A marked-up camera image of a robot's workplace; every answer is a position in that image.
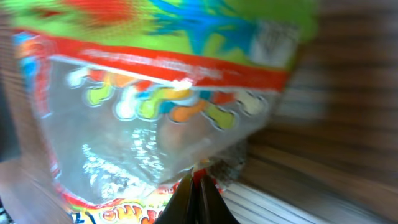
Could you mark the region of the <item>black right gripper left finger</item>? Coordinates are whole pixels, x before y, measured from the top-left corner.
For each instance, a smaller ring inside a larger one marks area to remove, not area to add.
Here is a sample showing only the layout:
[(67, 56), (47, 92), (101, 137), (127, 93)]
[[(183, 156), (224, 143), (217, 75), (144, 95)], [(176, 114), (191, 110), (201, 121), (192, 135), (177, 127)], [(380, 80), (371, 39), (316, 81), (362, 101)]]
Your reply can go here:
[(155, 224), (195, 224), (196, 192), (192, 175), (187, 174)]

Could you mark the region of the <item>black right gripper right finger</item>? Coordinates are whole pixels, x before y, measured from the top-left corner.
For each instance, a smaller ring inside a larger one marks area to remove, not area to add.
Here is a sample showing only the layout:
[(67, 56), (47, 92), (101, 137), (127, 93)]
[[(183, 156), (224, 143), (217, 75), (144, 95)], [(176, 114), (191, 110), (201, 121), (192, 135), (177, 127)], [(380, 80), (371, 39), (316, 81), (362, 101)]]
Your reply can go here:
[(207, 175), (200, 181), (198, 200), (199, 224), (239, 224)]

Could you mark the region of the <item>green gummy candy bag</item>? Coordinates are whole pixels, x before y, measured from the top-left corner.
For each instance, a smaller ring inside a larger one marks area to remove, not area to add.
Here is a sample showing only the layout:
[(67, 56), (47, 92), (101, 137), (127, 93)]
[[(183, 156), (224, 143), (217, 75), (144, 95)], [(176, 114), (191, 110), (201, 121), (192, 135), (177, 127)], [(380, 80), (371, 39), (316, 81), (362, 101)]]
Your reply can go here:
[(155, 223), (224, 190), (316, 31), (311, 0), (3, 1), (74, 223)]

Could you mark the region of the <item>grey plastic mesh basket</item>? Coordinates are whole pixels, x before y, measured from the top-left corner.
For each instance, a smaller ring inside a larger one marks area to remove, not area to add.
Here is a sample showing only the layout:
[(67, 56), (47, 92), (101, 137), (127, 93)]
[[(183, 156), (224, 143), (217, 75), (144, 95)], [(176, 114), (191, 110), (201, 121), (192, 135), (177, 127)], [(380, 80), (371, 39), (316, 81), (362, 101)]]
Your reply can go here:
[(13, 119), (7, 103), (6, 92), (1, 85), (1, 162), (15, 159), (21, 154)]

